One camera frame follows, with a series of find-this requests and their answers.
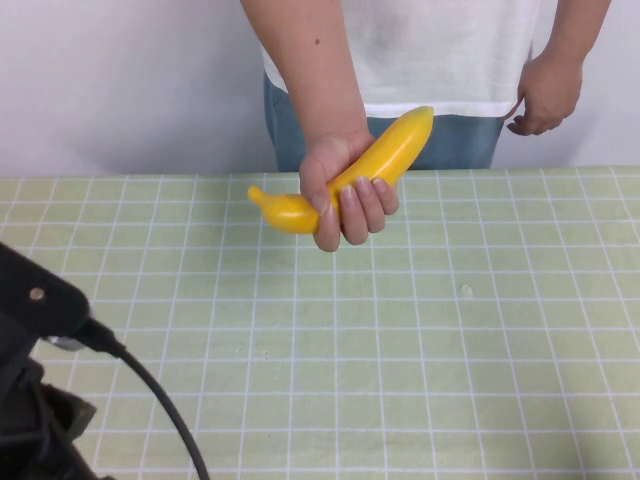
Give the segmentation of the person's left hand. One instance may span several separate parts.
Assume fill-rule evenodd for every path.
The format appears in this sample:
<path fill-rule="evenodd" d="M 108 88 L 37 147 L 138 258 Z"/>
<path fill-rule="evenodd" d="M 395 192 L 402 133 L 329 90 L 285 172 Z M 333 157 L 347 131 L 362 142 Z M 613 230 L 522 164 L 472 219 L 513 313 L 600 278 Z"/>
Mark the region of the person's left hand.
<path fill-rule="evenodd" d="M 519 136 L 541 135 L 557 128 L 574 111 L 582 88 L 583 61 L 544 51 L 522 71 L 518 102 L 524 111 L 507 124 Z"/>

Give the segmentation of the person's right hand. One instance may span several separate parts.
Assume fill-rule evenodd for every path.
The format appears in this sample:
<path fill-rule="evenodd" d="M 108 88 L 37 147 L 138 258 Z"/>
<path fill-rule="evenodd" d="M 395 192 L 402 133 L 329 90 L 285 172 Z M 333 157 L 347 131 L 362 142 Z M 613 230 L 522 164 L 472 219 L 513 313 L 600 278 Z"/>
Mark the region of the person's right hand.
<path fill-rule="evenodd" d="M 325 133 L 310 141 L 299 169 L 301 194 L 320 216 L 314 234 L 317 246 L 334 252 L 340 242 L 363 244 L 371 234 L 382 231 L 386 218 L 397 212 L 396 189 L 384 181 L 359 178 L 340 191 L 334 205 L 327 184 L 347 169 L 374 142 L 365 129 Z"/>

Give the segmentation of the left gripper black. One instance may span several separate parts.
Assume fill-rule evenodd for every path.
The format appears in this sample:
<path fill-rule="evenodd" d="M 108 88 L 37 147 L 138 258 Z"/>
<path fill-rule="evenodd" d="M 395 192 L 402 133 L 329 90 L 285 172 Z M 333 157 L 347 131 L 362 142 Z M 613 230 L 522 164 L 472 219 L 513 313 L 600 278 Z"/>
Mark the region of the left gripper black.
<path fill-rule="evenodd" d="M 74 445 L 96 407 L 44 381 L 31 358 L 37 337 L 1 316 L 1 477 L 95 479 Z"/>

